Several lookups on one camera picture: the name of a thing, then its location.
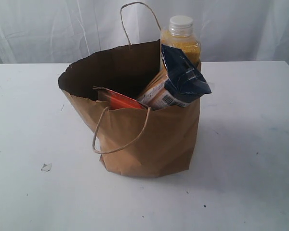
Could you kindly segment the brown pouch with orange label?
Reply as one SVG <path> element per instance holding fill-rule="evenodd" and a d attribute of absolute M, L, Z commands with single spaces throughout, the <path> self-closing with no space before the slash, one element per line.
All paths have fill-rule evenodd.
<path fill-rule="evenodd" d="M 101 87 L 93 87 L 93 89 L 97 91 L 98 100 L 108 102 L 112 110 L 122 108 L 147 109 L 147 106 L 139 103 L 135 99 L 120 94 L 116 91 Z"/>

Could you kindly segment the long noodle package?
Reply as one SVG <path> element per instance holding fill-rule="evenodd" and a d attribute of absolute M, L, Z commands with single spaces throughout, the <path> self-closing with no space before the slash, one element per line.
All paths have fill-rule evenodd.
<path fill-rule="evenodd" d="M 181 49 L 161 45 L 162 68 L 137 97 L 154 110 L 187 107 L 211 89 L 203 75 Z"/>

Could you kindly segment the yellow millet plastic bottle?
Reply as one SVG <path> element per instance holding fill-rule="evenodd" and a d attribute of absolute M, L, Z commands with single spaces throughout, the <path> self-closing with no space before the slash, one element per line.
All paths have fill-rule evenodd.
<path fill-rule="evenodd" d="M 161 44 L 181 49 L 195 67 L 199 66 L 201 43 L 194 35 L 191 17 L 171 17 L 168 27 L 161 31 L 160 41 Z"/>

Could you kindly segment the large brown paper bag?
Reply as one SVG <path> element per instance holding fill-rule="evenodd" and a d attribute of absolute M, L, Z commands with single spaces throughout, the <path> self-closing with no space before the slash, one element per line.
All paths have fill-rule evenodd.
<path fill-rule="evenodd" d="M 97 88 L 137 97 L 159 71 L 159 40 L 95 52 L 68 66 L 60 90 L 100 143 L 107 171 L 161 177 L 189 169 L 197 140 L 200 100 L 187 107 L 112 109 Z"/>

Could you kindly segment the small clear plastic scrap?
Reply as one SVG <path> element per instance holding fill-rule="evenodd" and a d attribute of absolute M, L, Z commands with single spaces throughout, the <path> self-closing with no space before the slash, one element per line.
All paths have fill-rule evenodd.
<path fill-rule="evenodd" d="M 52 164 L 43 164 L 42 168 L 41 168 L 41 171 L 44 171 L 44 172 L 49 172 L 52 168 Z"/>

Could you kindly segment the white curtain backdrop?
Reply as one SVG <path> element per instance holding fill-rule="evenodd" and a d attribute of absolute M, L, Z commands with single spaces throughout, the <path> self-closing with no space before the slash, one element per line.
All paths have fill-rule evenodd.
<path fill-rule="evenodd" d="M 209 61 L 285 61 L 289 0 L 0 0 L 0 63 L 71 63 L 194 21 Z"/>

